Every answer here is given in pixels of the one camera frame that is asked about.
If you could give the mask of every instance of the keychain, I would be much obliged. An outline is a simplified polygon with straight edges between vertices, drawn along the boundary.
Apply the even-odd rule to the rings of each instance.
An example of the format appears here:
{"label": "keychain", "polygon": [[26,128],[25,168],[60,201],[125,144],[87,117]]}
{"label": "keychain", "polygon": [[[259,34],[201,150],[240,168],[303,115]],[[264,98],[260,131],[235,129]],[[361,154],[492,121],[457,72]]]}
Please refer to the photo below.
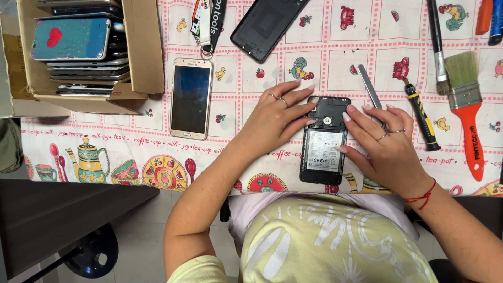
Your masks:
{"label": "keychain", "polygon": [[192,14],[191,33],[201,47],[201,58],[210,60],[222,31],[227,0],[197,0]]}

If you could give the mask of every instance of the printed tablecloth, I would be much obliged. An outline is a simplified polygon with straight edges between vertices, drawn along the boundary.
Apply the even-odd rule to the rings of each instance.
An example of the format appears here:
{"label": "printed tablecloth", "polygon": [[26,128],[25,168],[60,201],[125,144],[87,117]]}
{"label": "printed tablecloth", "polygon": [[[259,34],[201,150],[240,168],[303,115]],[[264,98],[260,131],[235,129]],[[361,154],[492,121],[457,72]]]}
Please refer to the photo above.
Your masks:
{"label": "printed tablecloth", "polygon": [[[342,96],[357,107],[371,105],[355,66],[366,66],[383,104],[413,115],[405,72],[416,85],[442,149],[427,152],[415,125],[413,144],[427,172],[452,195],[503,196],[498,184],[503,147],[503,48],[488,46],[489,35],[475,35],[479,0],[439,1],[445,56],[475,50],[480,62],[482,108],[477,127],[486,160],[483,181],[466,164],[463,130],[447,97],[435,93],[435,63],[426,1],[310,0],[263,64],[229,40],[253,1],[228,1],[214,65],[208,139],[169,135],[173,61],[197,58],[190,32],[195,1],[157,1],[163,35],[165,93],[138,102],[139,115],[72,112],[63,118],[22,119],[27,170],[34,181],[149,185],[183,191],[239,132],[264,89],[303,79],[316,84],[314,95]],[[262,191],[390,193],[363,175],[349,160],[340,186],[299,180],[300,131],[288,144],[256,160],[231,194]],[[364,152],[350,135],[348,145]]]}

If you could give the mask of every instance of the teapot print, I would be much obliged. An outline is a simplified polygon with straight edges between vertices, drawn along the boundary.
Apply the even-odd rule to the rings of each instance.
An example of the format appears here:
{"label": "teapot print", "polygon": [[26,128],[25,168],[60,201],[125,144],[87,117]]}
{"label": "teapot print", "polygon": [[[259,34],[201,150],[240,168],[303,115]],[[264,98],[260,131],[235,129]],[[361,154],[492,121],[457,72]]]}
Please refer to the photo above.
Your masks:
{"label": "teapot print", "polygon": [[[79,163],[75,160],[73,151],[71,149],[66,149],[66,152],[70,155],[77,180],[81,183],[106,184],[106,178],[110,173],[110,161],[108,159],[107,150],[105,148],[97,149],[95,146],[90,145],[87,137],[83,138],[82,141],[84,143],[77,147]],[[106,173],[103,172],[100,164],[99,154],[101,152],[105,152],[105,157],[107,158]]]}

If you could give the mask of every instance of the gold samsung phone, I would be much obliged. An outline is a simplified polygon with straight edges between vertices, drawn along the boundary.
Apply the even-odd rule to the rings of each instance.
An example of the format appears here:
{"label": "gold samsung phone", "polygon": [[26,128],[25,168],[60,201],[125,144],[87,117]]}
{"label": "gold samsung phone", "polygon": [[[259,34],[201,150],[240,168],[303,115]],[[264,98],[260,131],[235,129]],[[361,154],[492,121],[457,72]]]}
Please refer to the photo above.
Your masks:
{"label": "gold samsung phone", "polygon": [[205,140],[208,136],[211,79],[209,60],[176,58],[173,64],[170,134]]}

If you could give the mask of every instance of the red heart sticker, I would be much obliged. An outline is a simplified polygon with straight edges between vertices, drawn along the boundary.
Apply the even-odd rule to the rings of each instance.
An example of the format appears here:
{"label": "red heart sticker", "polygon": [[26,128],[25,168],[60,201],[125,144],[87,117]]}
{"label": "red heart sticker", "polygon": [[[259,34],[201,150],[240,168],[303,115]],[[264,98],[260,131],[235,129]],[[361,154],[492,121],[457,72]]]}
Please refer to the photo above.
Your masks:
{"label": "red heart sticker", "polygon": [[52,28],[49,32],[49,39],[47,40],[47,47],[52,48],[58,44],[59,40],[63,37],[58,28]]}

